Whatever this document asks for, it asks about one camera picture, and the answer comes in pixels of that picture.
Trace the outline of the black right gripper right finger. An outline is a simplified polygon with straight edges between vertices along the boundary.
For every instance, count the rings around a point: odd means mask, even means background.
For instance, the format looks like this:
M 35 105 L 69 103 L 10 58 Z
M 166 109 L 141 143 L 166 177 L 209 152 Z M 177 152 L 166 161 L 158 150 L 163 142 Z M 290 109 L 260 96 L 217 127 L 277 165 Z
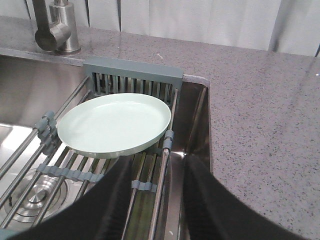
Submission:
M 301 240 L 246 206 L 194 154 L 184 164 L 183 203 L 192 240 Z

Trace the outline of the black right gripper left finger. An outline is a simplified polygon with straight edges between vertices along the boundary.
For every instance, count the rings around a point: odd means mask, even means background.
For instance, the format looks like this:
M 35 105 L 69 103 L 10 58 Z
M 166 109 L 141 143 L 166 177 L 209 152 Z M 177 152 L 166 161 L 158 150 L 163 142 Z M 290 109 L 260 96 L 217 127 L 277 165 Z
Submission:
M 120 240 L 132 189 L 131 156 L 122 156 L 86 194 L 12 240 Z

